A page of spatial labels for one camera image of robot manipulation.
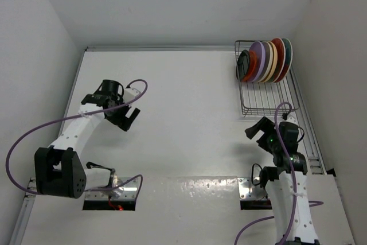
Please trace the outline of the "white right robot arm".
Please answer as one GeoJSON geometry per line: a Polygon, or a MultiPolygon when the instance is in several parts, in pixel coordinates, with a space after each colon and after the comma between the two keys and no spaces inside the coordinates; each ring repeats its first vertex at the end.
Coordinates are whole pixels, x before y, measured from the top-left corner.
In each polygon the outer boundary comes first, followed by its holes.
{"type": "Polygon", "coordinates": [[[292,122],[276,125],[262,117],[245,130],[257,144],[273,156],[274,166],[260,172],[260,187],[270,199],[276,225],[276,244],[320,244],[311,218],[307,195],[307,162],[298,152],[299,127],[292,122]]]}

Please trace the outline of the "orange plate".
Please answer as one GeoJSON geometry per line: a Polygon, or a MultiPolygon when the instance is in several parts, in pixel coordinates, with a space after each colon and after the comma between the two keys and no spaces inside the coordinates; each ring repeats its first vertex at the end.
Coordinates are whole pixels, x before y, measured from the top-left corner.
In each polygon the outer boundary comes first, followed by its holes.
{"type": "Polygon", "coordinates": [[[242,78],[242,81],[248,81],[252,75],[255,72],[256,69],[256,65],[257,65],[257,55],[254,51],[252,50],[246,50],[245,51],[245,58],[243,61],[243,67],[245,70],[245,75],[242,78]]]}

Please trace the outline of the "black plate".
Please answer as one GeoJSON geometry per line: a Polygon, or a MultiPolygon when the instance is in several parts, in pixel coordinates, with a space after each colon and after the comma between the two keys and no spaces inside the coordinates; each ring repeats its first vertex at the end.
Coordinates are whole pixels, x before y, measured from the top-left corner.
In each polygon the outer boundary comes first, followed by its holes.
{"type": "Polygon", "coordinates": [[[250,55],[248,50],[243,50],[236,63],[236,78],[239,81],[245,81],[250,65],[250,55]]]}

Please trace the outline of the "purple plate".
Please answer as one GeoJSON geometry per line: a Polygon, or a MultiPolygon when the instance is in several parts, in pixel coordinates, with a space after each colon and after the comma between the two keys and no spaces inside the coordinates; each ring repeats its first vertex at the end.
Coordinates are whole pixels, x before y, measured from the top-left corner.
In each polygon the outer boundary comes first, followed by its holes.
{"type": "Polygon", "coordinates": [[[264,65],[265,65],[266,52],[265,52],[265,47],[264,47],[263,43],[260,42],[260,41],[255,41],[250,46],[249,50],[252,51],[256,55],[255,70],[254,70],[252,76],[249,79],[250,82],[254,82],[254,81],[259,80],[259,78],[262,74],[262,71],[263,71],[264,65]]]}

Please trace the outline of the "red teal floral plate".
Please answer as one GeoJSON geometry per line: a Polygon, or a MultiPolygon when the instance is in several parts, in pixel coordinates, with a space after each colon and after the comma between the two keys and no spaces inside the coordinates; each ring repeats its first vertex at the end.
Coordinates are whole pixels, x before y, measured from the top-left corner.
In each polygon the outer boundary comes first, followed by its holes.
{"type": "Polygon", "coordinates": [[[271,82],[275,83],[279,78],[285,64],[286,47],[281,38],[274,38],[271,40],[271,42],[275,45],[278,54],[276,69],[271,79],[271,82]]]}
{"type": "Polygon", "coordinates": [[[292,47],[292,43],[289,39],[287,38],[283,38],[282,39],[284,42],[284,46],[286,48],[286,61],[284,64],[284,68],[283,68],[283,78],[286,78],[286,75],[288,74],[291,64],[292,64],[292,60],[293,60],[293,47],[292,47]]]}

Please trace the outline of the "cream bear plate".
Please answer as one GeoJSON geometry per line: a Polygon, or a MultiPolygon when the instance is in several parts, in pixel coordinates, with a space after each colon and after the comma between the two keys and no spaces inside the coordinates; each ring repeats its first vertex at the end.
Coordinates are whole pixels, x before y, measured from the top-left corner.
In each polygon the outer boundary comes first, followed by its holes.
{"type": "Polygon", "coordinates": [[[266,53],[266,58],[265,58],[265,65],[263,67],[263,71],[260,75],[260,78],[258,80],[258,82],[262,82],[267,75],[269,74],[271,67],[272,67],[272,60],[273,60],[273,49],[272,46],[269,44],[268,41],[264,41],[262,42],[264,48],[265,48],[265,53],[266,53]]]}

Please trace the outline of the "yellow plate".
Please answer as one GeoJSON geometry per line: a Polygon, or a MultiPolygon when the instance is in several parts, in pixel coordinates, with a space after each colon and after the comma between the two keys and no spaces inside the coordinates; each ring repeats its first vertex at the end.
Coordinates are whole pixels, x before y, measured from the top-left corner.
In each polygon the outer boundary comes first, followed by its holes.
{"type": "Polygon", "coordinates": [[[272,67],[271,67],[271,69],[269,71],[269,74],[265,78],[265,82],[268,82],[271,79],[271,77],[275,73],[275,69],[276,69],[276,66],[277,66],[277,63],[278,63],[278,51],[277,51],[277,48],[276,48],[275,44],[272,41],[269,41],[268,43],[270,44],[271,49],[273,51],[273,59],[272,59],[272,67]]]}

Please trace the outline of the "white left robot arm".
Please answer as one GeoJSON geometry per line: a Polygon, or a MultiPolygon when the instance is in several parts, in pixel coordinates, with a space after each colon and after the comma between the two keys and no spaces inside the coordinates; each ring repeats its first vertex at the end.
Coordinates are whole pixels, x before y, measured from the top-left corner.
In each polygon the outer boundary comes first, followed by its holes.
{"type": "Polygon", "coordinates": [[[113,80],[103,80],[94,93],[86,95],[61,135],[35,152],[37,192],[78,199],[86,191],[114,193],[121,189],[124,183],[118,181],[115,169],[93,162],[82,164],[80,157],[101,122],[128,131],[140,113],[131,105],[141,96],[137,89],[113,80]]]}

